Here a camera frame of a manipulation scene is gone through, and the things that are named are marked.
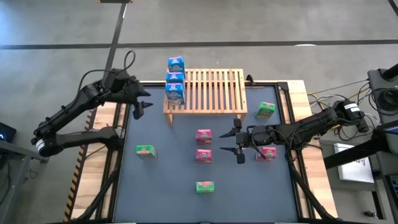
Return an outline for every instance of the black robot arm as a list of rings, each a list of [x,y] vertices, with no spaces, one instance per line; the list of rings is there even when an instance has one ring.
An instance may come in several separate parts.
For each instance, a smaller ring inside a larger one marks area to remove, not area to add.
[[[41,156],[58,154],[68,147],[101,142],[112,147],[118,144],[119,136],[113,128],[87,131],[76,134],[57,134],[57,132],[87,110],[92,110],[105,102],[126,103],[134,106],[134,119],[144,114],[144,108],[152,103],[138,102],[139,96],[150,96],[135,76],[129,76],[126,69],[112,69],[102,79],[84,86],[75,99],[62,106],[53,116],[47,117],[34,131],[34,144]]]
[[[248,126],[247,132],[241,132],[240,120],[234,121],[234,128],[227,134],[220,136],[227,138],[236,136],[238,149],[222,148],[242,154],[242,149],[269,144],[286,145],[289,149],[300,149],[311,141],[315,135],[324,135],[330,128],[341,125],[357,125],[364,117],[356,103],[345,100],[336,101],[332,107],[291,124]]]
[[[243,149],[254,148],[263,158],[265,155],[257,148],[269,144],[285,145],[285,158],[288,161],[292,179],[299,184],[305,196],[312,206],[324,220],[334,220],[321,203],[317,200],[310,188],[306,185],[297,172],[293,160],[289,154],[290,150],[301,149],[305,143],[317,134],[323,135],[335,125],[351,126],[361,122],[364,113],[359,110],[356,103],[345,100],[337,101],[331,108],[322,110],[320,113],[309,116],[292,124],[279,124],[267,126],[248,126],[246,132],[241,132],[242,123],[239,119],[234,120],[234,128],[221,138],[236,137],[237,148],[222,147],[221,149],[232,151],[236,155],[238,164],[245,162]]]

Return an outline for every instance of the black table frame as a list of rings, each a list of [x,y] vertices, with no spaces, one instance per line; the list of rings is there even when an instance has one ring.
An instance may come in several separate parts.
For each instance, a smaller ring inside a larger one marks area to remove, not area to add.
[[[145,87],[164,87],[165,82],[142,82]],[[291,121],[295,121],[294,114],[293,114],[293,106],[292,102],[290,100],[290,94],[289,94],[289,86],[287,82],[255,82],[252,77],[249,75],[246,79],[245,86],[271,86],[274,87],[275,89],[275,95],[277,96],[277,106],[279,109],[279,115],[281,118],[282,123],[286,123],[285,120],[285,111],[284,107],[282,106],[282,96],[280,94],[280,91],[284,92],[285,95],[285,100],[287,104],[287,112],[289,114],[289,119]],[[117,126],[117,122],[119,120],[119,114],[120,114],[120,109],[121,105],[117,105],[116,111],[115,111],[115,116],[114,116],[114,125]],[[130,114],[130,106],[126,106],[125,110],[125,117],[123,120],[123,127],[126,127],[127,121],[129,119],[129,114]],[[116,158],[116,169],[118,172],[120,172],[121,169],[121,161],[123,158],[123,152],[118,152],[117,158]],[[109,170],[111,168],[111,159],[112,159],[112,152],[108,151],[108,154],[106,156],[106,161],[105,161],[105,169],[104,169],[104,176],[107,177],[109,174]],[[305,183],[308,185],[308,179],[307,179],[307,173],[305,171],[305,166],[304,166],[304,160],[301,152],[297,153],[297,159],[298,159],[298,164],[300,166],[300,175],[303,177]],[[109,204],[109,210],[108,210],[108,216],[107,216],[107,221],[113,220],[113,214],[114,214],[114,209],[115,209],[115,202],[116,202],[116,194],[117,194],[117,188],[118,188],[118,181],[119,181],[119,174],[117,174],[116,181],[113,184],[113,188],[111,191],[111,196],[110,196],[110,204]],[[297,187],[297,184],[294,182],[292,179],[292,189],[294,193],[294,200],[295,200],[295,206],[296,206],[296,212],[298,218],[303,218],[303,211],[300,203],[300,198],[299,198],[299,190]],[[311,206],[309,200],[307,200],[307,210],[308,214],[310,215],[310,218],[315,218],[315,212],[313,207]],[[96,218],[100,218],[102,216],[101,209],[98,208],[96,213]]]

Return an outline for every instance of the wooden platform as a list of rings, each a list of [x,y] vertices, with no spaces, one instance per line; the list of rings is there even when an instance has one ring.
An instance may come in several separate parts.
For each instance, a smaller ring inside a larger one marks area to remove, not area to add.
[[[176,114],[236,114],[244,120],[248,113],[242,69],[186,69],[184,105],[164,100],[169,125]]]
[[[310,116],[312,113],[304,82],[302,80],[286,80],[282,82],[287,82],[289,84],[290,99],[293,106],[295,119],[300,120]],[[286,109],[287,103],[283,95],[283,91],[281,91],[281,94],[282,106]],[[114,103],[106,103],[104,106],[98,107],[96,113],[89,114],[86,127],[99,129],[107,125],[112,125],[114,121],[115,108],[116,104]],[[116,121],[119,125],[123,125],[124,113],[125,105],[122,105],[119,112],[119,119]],[[287,113],[285,113],[285,120],[287,123],[290,122],[289,115]],[[319,146],[319,143],[316,140],[313,140],[311,144]],[[79,215],[81,215],[100,189],[103,178],[104,164],[106,155],[108,153],[106,148],[96,154],[93,154],[85,161],[83,159],[87,153],[93,152],[99,147],[101,147],[100,144],[92,144],[88,147],[83,146],[79,152],[76,170],[72,177],[71,192],[67,199],[67,208],[65,210],[64,221],[67,221],[71,218],[77,218]],[[311,191],[314,193],[319,202],[325,207],[325,209],[330,214],[337,217],[335,203],[333,201],[328,176],[323,163],[322,152],[315,147],[307,147],[305,150],[303,150],[303,158]],[[111,189],[107,193],[103,211],[108,210],[110,191]],[[302,191],[299,192],[299,195],[304,217],[308,217],[305,196]],[[107,213],[103,212],[102,217],[105,217],[106,215]]]

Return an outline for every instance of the blue box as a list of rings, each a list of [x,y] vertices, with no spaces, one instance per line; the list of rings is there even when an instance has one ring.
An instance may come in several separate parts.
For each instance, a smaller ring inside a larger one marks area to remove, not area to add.
[[[185,65],[183,57],[169,58],[167,61],[169,72],[182,72],[185,77]]]
[[[185,89],[181,83],[166,83],[166,96],[172,105],[185,104]]]
[[[182,72],[167,72],[166,83],[181,83],[185,85],[185,77]]]

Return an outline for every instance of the small snack box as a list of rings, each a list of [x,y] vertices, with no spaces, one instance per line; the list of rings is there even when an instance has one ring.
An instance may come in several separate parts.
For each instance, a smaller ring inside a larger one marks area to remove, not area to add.
[[[136,147],[136,154],[145,159],[145,158],[156,158],[155,148],[151,145],[140,145]]]
[[[214,182],[197,182],[197,193],[213,193],[214,192]]]
[[[169,58],[167,61],[167,67],[169,68],[169,72],[182,72],[185,77],[185,65],[183,57]]]
[[[199,163],[210,164],[212,160],[211,149],[197,149],[195,158]]]
[[[256,117],[259,119],[269,119],[274,112],[275,112],[275,104],[261,102],[260,108],[256,113]]]
[[[266,156],[264,159],[258,152],[256,152],[257,161],[272,161],[277,157],[276,147],[259,147],[259,150]]]
[[[197,144],[210,145],[211,144],[211,130],[199,129],[197,130]]]
[[[171,105],[185,104],[185,90],[181,83],[166,83],[166,96]]]
[[[181,83],[185,85],[185,77],[182,72],[167,72],[166,83]]]

